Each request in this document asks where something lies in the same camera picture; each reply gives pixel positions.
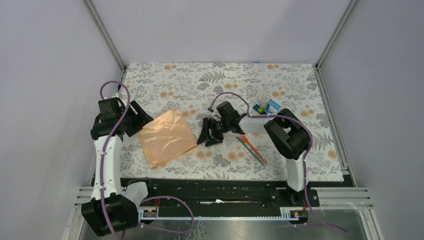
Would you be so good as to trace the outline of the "peach satin napkin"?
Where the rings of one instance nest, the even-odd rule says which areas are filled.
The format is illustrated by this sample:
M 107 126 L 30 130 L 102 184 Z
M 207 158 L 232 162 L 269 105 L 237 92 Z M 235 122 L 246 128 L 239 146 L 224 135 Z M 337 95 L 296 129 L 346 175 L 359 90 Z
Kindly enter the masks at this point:
M 156 168 L 192 150 L 198 144 L 192 129 L 179 109 L 169 109 L 138 132 L 150 168 Z

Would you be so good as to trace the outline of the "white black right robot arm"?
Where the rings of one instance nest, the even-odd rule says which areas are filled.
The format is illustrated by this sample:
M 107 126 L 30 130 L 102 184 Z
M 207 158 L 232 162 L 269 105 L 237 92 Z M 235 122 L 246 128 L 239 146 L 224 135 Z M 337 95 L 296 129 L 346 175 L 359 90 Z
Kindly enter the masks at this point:
M 293 206 L 301 205 L 307 194 L 306 165 L 302 162 L 311 149 L 313 137 L 309 129 L 287 108 L 273 114 L 238 113 L 225 101 L 216 108 L 217 115 L 205 117 L 197 144 L 207 147 L 221 144 L 224 134 L 245 135 L 262 133 L 268 135 L 276 150 L 286 159 L 287 201 Z

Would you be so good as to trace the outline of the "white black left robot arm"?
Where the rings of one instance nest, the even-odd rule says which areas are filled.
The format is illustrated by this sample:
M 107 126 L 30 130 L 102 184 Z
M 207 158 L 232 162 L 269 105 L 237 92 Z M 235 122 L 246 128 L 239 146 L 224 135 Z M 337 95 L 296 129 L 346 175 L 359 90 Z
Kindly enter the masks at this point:
M 148 206 L 155 192 L 144 183 L 124 193 L 120 177 L 120 156 L 124 135 L 137 134 L 153 118 L 135 101 L 129 106 L 113 97 L 98 102 L 99 114 L 90 131 L 96 151 L 95 179 L 88 202 L 81 213 L 98 237 L 125 231 L 138 225 L 138 206 Z

